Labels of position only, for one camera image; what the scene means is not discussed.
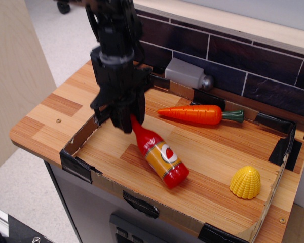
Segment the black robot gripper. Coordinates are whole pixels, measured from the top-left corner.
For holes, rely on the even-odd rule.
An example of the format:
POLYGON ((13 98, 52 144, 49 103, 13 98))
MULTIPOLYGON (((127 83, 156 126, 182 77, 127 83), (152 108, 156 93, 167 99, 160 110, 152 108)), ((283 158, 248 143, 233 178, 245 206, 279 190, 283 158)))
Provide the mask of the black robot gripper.
POLYGON ((125 134, 132 132, 130 114, 143 124, 145 119, 145 91, 152 87, 151 68, 136 67, 134 53, 128 56, 106 56, 102 47, 92 50, 91 62, 99 93, 90 107, 96 122, 111 119, 114 127, 125 134))

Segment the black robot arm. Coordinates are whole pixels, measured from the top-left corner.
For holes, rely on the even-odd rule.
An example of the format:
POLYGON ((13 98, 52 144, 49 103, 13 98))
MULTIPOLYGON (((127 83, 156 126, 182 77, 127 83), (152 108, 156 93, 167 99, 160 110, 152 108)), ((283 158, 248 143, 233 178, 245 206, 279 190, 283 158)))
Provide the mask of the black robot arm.
POLYGON ((132 1, 87 1, 88 20, 100 46, 91 52, 99 93, 90 107, 100 124, 110 118, 124 133, 132 132, 131 115, 145 117, 144 93, 151 86, 151 69, 140 69, 145 53, 140 44, 142 23, 132 1), (135 52, 141 52, 134 64, 135 52))

